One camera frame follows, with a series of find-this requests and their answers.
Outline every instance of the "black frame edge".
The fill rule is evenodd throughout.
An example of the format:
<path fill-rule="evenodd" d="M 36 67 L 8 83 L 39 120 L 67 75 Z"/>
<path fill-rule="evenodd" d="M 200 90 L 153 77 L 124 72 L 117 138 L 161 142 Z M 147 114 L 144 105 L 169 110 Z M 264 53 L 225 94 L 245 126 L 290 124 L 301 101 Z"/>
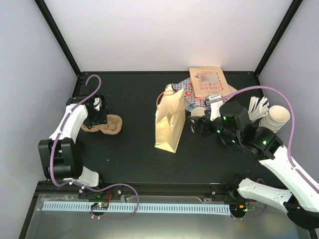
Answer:
<path fill-rule="evenodd" d="M 82 75 L 78 76 L 78 78 L 76 79 L 75 86 L 72 92 L 72 97 L 75 97 L 79 94 L 83 79 L 84 77 L 82 77 Z"/>
<path fill-rule="evenodd" d="M 189 71 L 83 71 L 82 75 L 87 74 L 189 74 Z M 223 71 L 224 74 L 253 74 L 253 71 Z"/>
<path fill-rule="evenodd" d="M 289 23 L 294 18 L 295 13 L 297 12 L 299 6 L 303 0 L 293 0 L 290 4 L 283 20 L 281 21 L 279 27 L 277 28 L 275 35 L 271 39 L 263 57 L 261 58 L 256 70 L 255 75 L 259 76 L 261 72 L 263 71 L 265 65 L 267 64 L 269 58 L 271 57 L 272 53 L 274 52 L 278 42 L 280 41 L 281 37 L 284 35 L 287 27 L 289 26 Z"/>
<path fill-rule="evenodd" d="M 27 212 L 27 214 L 25 216 L 24 223 L 23 223 L 23 226 L 22 226 L 22 229 L 21 229 L 21 232 L 20 232 L 19 239 L 24 239 L 26 237 L 26 234 L 28 232 L 29 225 L 31 223 L 31 219 L 32 219 L 32 216 L 33 216 L 33 211 L 35 209 L 35 205 L 36 205 L 37 200 L 38 200 L 37 196 L 36 197 L 34 196 L 31 199 L 30 207 L 29 207 L 28 212 Z"/>
<path fill-rule="evenodd" d="M 318 239 L 317 233 L 315 229 L 308 230 L 310 239 Z"/>
<path fill-rule="evenodd" d="M 37 4 L 39 10 L 41 11 L 46 23 L 49 25 L 53 35 L 55 36 L 55 39 L 57 40 L 57 42 L 59 43 L 59 46 L 61 47 L 65 57 L 67 58 L 67 60 L 69 61 L 74 73 L 76 76 L 81 75 L 81 70 L 78 67 L 68 45 L 66 44 L 62 33 L 60 32 L 57 24 L 55 23 L 53 16 L 51 15 L 51 12 L 49 10 L 49 8 L 47 7 L 47 5 L 45 4 L 44 0 L 34 0 L 35 3 Z"/>
<path fill-rule="evenodd" d="M 259 77 L 254 74 L 254 78 L 255 78 L 255 80 L 256 80 L 256 82 L 257 82 L 257 85 L 258 85 L 258 86 L 261 86 Z M 259 91 L 260 91 L 260 93 L 261 93 L 262 96 L 265 96 L 263 89 L 259 89 Z"/>

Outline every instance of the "white cable track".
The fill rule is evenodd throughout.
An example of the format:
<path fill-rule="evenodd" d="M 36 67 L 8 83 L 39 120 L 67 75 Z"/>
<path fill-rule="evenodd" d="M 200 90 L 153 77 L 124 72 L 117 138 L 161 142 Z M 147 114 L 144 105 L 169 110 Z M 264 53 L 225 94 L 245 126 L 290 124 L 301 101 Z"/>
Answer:
<path fill-rule="evenodd" d="M 92 202 L 44 202 L 43 211 L 89 212 Z M 136 203 L 110 203 L 107 210 L 94 209 L 94 212 L 132 213 Z M 159 204 L 140 203 L 137 213 L 175 213 L 175 214 L 215 214 L 230 215 L 229 205 L 217 204 Z"/>

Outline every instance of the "black table surface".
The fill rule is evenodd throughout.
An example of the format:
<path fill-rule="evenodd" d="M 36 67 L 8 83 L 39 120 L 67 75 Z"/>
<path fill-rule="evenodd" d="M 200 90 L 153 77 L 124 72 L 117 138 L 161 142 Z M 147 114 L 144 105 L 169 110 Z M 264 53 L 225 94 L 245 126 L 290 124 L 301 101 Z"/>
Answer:
<path fill-rule="evenodd" d="M 106 182 L 228 183 L 238 174 L 282 186 L 252 155 L 230 151 L 215 135 L 204 138 L 193 134 L 187 120 L 176 153 L 154 147 L 156 99 L 167 84 L 188 78 L 188 72 L 88 72 L 84 73 L 83 84 L 91 74 L 102 79 L 99 94 L 106 98 L 109 113 L 123 120 L 117 135 L 82 130 L 78 134 L 85 144 L 84 166 L 101 173 Z M 224 74 L 236 89 L 259 84 L 252 72 Z M 90 81 L 93 87 L 97 83 L 94 78 Z M 262 92 L 249 91 L 232 100 L 248 107 L 252 96 L 261 97 Z"/>

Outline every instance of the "paper bag handle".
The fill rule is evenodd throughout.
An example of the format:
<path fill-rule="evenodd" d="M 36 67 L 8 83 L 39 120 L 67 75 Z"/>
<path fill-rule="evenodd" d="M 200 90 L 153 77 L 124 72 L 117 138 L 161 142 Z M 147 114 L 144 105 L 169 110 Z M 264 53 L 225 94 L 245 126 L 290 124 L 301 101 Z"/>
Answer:
<path fill-rule="evenodd" d="M 174 95 L 174 94 L 175 94 L 175 91 L 170 91 L 170 90 L 168 90 L 168 91 L 163 91 L 162 93 L 160 93 L 160 95 L 158 96 L 158 99 L 156 100 L 156 108 L 157 108 L 157 110 L 159 109 L 159 99 L 160 99 L 160 96 L 163 95 L 163 94 L 165 94 L 166 92 L 173 92 L 173 94 L 166 95 L 166 96 L 171 96 L 171 95 Z M 187 106 L 185 106 L 184 108 L 180 109 L 179 111 L 175 112 L 174 114 L 177 114 L 177 113 L 181 112 L 182 110 L 185 110 L 186 107 L 188 107 L 189 105 L 191 105 L 191 103 L 189 103 Z"/>

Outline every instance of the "paper bag with handles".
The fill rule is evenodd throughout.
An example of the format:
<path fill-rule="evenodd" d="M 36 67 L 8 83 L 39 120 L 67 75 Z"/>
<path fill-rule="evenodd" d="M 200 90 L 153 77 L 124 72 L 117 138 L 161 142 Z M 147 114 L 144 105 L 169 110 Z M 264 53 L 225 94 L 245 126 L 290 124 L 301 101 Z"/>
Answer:
<path fill-rule="evenodd" d="M 175 153 L 185 123 L 184 89 L 175 93 L 169 86 L 159 97 L 155 114 L 155 147 Z"/>

